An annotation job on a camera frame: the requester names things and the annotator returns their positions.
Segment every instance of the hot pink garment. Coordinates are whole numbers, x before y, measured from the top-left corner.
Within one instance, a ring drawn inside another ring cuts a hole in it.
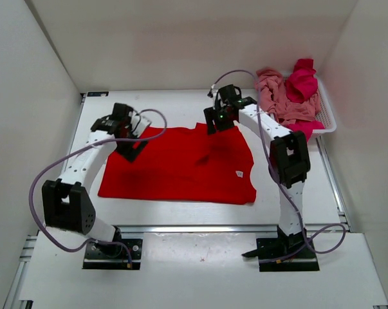
[[[319,121],[300,121],[298,120],[294,124],[289,124],[286,126],[288,129],[291,129],[292,131],[302,131],[305,134],[305,137],[307,141],[309,138],[311,138],[312,131],[317,129],[325,129],[322,122]]]
[[[294,66],[294,72],[285,82],[286,96],[296,103],[307,101],[318,90],[318,81],[314,77],[313,59],[299,59]]]
[[[314,121],[321,111],[318,91],[303,103],[292,102],[286,96],[282,75],[271,68],[257,71],[258,86],[261,89],[261,108],[268,114],[274,114],[276,121],[283,126],[294,124],[297,120]]]

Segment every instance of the folded garment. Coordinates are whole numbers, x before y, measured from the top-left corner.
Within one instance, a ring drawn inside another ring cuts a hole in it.
[[[286,96],[296,103],[309,100],[318,90],[318,81],[314,77],[316,72],[313,59],[299,59],[285,82]]]
[[[298,120],[294,124],[289,124],[286,126],[292,131],[302,131],[305,134],[307,141],[311,138],[313,130],[325,129],[324,125],[320,121],[300,121]]]
[[[321,111],[318,90],[303,103],[292,102],[286,96],[284,79],[278,71],[265,68],[257,71],[257,75],[255,87],[261,90],[261,108],[268,114],[274,114],[275,120],[283,126],[298,120],[314,121],[315,115]]]
[[[162,129],[149,127],[142,137]],[[254,161],[237,127],[207,135],[195,129],[168,128],[129,163],[118,153],[107,161],[98,196],[139,200],[253,203],[250,174]]]

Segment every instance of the robotic arm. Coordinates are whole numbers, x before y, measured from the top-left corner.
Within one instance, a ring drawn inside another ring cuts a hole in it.
[[[125,104],[115,103],[111,115],[98,119],[91,128],[86,144],[114,138],[139,138],[151,121]],[[75,157],[56,181],[47,180],[42,186],[42,200],[46,225],[69,230],[99,241],[118,241],[118,228],[103,222],[96,216],[88,192],[95,176],[107,157],[116,151],[132,162],[148,141],[111,142],[95,145]],[[112,245],[98,245],[106,252]]]
[[[208,134],[230,129],[236,120],[260,136],[257,102],[253,98],[243,98],[241,90],[234,85],[211,91],[208,95],[215,97],[213,107],[204,109]],[[302,214],[302,190],[310,169],[304,133],[290,131],[266,113],[261,113],[260,116],[264,139],[270,141],[270,161],[274,171],[271,177],[280,183]],[[277,227],[277,241],[263,249],[247,252],[245,257],[262,256],[262,259],[275,259],[303,246],[302,233],[306,234],[306,230],[300,225],[299,217],[284,193],[280,190],[279,194],[281,216]]]

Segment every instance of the cable connector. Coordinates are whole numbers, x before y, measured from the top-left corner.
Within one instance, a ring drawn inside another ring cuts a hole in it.
[[[214,87],[215,87],[215,84],[213,84],[212,86],[211,86],[211,89],[209,89],[209,92],[208,92],[208,98],[213,98],[214,97],[214,95],[212,94],[212,92],[213,92],[213,90],[214,90]]]

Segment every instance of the white wall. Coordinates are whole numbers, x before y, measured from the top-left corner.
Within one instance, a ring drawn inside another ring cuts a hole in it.
[[[32,0],[81,91],[204,89],[234,68],[319,67],[356,0]],[[251,86],[238,75],[239,86]]]
[[[79,103],[79,92],[26,4],[0,0],[0,308],[24,240],[35,230],[30,182],[66,154]]]
[[[388,298],[388,0],[359,0],[322,78],[338,120],[327,149]]]

